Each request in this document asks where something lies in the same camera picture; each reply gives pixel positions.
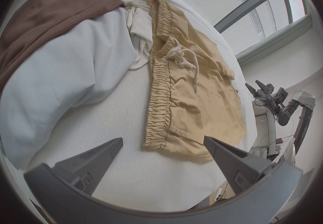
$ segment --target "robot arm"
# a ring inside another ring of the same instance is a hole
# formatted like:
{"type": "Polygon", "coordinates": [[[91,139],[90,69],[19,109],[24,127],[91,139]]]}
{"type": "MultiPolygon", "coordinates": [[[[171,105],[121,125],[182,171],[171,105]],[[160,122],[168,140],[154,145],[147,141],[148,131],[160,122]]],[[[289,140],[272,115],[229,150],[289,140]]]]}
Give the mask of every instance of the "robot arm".
{"type": "Polygon", "coordinates": [[[264,85],[260,81],[256,81],[260,89],[255,90],[252,86],[245,84],[249,91],[252,93],[253,97],[260,100],[263,106],[272,113],[276,121],[281,125],[285,126],[292,114],[295,112],[298,106],[303,107],[300,120],[294,134],[294,146],[295,154],[298,152],[301,146],[307,129],[309,127],[309,122],[311,120],[313,109],[315,107],[315,97],[304,90],[298,89],[293,95],[292,100],[285,107],[283,105],[284,100],[288,96],[285,89],[280,88],[278,92],[271,96],[274,91],[272,84],[264,85]]]}

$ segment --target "metal bracket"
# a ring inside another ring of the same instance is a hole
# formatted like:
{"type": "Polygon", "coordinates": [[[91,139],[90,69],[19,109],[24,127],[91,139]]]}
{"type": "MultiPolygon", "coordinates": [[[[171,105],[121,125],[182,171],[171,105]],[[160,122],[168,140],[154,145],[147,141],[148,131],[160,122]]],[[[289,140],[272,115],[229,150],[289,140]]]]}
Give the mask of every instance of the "metal bracket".
{"type": "Polygon", "coordinates": [[[204,136],[204,146],[228,180],[235,194],[252,186],[276,165],[215,138],[204,136]]]}
{"type": "Polygon", "coordinates": [[[122,138],[113,139],[57,162],[52,170],[71,185],[92,195],[122,146],[122,138]]]}

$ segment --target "brown cloth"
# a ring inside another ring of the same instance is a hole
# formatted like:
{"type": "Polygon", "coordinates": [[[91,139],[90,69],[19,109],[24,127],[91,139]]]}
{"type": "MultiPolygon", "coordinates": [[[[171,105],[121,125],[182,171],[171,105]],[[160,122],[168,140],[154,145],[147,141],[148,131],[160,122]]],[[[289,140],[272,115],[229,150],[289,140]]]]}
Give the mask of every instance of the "brown cloth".
{"type": "Polygon", "coordinates": [[[27,0],[0,38],[0,93],[14,71],[42,45],[121,5],[121,0],[27,0]]]}

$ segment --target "light blue garment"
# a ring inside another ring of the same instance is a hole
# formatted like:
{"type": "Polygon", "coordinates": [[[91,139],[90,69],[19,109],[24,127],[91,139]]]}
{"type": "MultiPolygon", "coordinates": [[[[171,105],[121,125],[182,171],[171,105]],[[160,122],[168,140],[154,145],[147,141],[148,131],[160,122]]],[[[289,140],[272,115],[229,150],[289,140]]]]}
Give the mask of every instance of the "light blue garment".
{"type": "Polygon", "coordinates": [[[24,169],[71,107],[97,103],[134,63],[126,9],[84,20],[39,48],[10,77],[0,101],[7,158],[24,169]]]}

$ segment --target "drawstring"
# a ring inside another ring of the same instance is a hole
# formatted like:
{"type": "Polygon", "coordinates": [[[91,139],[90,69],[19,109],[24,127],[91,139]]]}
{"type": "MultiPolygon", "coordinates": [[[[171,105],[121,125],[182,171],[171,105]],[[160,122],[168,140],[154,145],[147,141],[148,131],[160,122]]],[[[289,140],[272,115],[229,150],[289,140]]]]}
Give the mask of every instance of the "drawstring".
{"type": "Polygon", "coordinates": [[[176,46],[174,48],[171,48],[167,55],[162,57],[163,60],[169,59],[169,58],[174,58],[174,63],[178,66],[183,66],[184,68],[188,69],[193,69],[195,68],[195,73],[194,73],[194,87],[195,87],[195,93],[197,93],[197,82],[199,81],[199,64],[197,62],[196,55],[193,51],[189,49],[181,49],[181,45],[176,40],[176,38],[173,38],[176,46]],[[188,52],[192,55],[194,64],[191,64],[189,61],[187,61],[184,58],[184,52],[188,52]]]}

